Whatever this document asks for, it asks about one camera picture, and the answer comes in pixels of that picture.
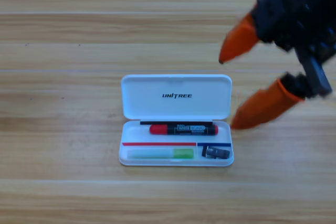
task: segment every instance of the unitree logo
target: unitree logo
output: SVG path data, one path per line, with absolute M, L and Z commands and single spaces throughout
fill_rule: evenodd
M 167 97 L 167 98 L 191 98 L 193 95 L 192 94 L 163 94 L 162 97 Z

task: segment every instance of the blue stripe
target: blue stripe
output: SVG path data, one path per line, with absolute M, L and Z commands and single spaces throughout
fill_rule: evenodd
M 197 143 L 197 146 L 222 146 L 222 147 L 231 147 L 232 145 L 229 143 Z

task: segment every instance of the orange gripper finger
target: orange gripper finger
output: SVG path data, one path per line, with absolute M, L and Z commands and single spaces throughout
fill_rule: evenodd
M 258 90 L 238 108 L 231 128 L 245 130 L 268 123 L 302 101 L 304 99 L 289 93 L 278 79 L 267 90 Z
M 254 21 L 249 12 L 226 36 L 219 53 L 219 63 L 223 64 L 249 52 L 258 42 Z

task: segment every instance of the wood grain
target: wood grain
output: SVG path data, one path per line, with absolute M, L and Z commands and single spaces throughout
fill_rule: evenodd
M 0 0 L 0 223 L 335 223 L 334 94 L 232 131 L 230 167 L 119 163 L 126 74 L 227 74 L 230 122 L 259 88 L 302 71 L 268 45 L 218 63 L 254 1 Z

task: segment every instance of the black clip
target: black clip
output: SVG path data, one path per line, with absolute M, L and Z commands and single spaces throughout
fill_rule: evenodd
M 208 145 L 203 146 L 202 156 L 206 158 L 220 158 L 228 159 L 230 157 L 230 151 L 214 148 Z

